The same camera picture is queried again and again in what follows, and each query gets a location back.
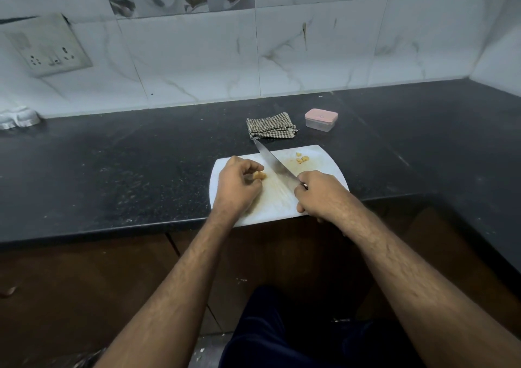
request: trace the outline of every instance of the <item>person's right arm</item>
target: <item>person's right arm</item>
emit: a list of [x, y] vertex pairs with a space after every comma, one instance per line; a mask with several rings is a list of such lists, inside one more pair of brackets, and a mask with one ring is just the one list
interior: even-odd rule
[[416, 351], [430, 368], [521, 367], [521, 341], [445, 279], [334, 176], [303, 172], [298, 211], [334, 223], [360, 248]]

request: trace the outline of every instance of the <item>kitchen knife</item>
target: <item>kitchen knife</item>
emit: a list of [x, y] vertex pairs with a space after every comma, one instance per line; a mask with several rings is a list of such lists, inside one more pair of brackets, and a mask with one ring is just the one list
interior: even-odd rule
[[271, 152], [266, 149], [266, 147], [259, 142], [257, 139], [253, 140], [259, 153], [261, 154], [264, 161], [268, 163], [268, 165], [275, 171], [279, 179], [284, 183], [286, 187], [288, 187], [293, 193], [296, 186], [302, 185], [307, 190], [307, 185], [296, 177], [291, 171], [284, 166], [282, 162], [280, 162], [277, 157], [275, 157]]

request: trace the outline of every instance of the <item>container with pink lid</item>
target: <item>container with pink lid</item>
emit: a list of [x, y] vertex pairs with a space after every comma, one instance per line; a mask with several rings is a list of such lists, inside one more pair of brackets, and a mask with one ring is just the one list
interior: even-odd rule
[[328, 132], [335, 126], [338, 113], [322, 109], [311, 109], [306, 113], [306, 127]]

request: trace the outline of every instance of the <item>houndstooth napkin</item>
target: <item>houndstooth napkin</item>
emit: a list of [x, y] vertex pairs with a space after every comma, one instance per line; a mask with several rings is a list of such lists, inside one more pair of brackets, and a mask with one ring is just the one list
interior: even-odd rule
[[293, 138], [298, 131], [290, 116], [284, 112], [265, 119], [246, 119], [250, 139]]

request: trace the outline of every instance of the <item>tiled wall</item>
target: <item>tiled wall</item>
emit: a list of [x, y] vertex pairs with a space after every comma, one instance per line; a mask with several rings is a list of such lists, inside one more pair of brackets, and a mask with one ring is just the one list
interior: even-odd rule
[[94, 64], [29, 77], [0, 34], [0, 109], [59, 116], [465, 77], [505, 0], [254, 2], [116, 19], [108, 0], [0, 0], [0, 19], [63, 13]]
[[508, 0], [471, 79], [521, 96], [521, 0]]

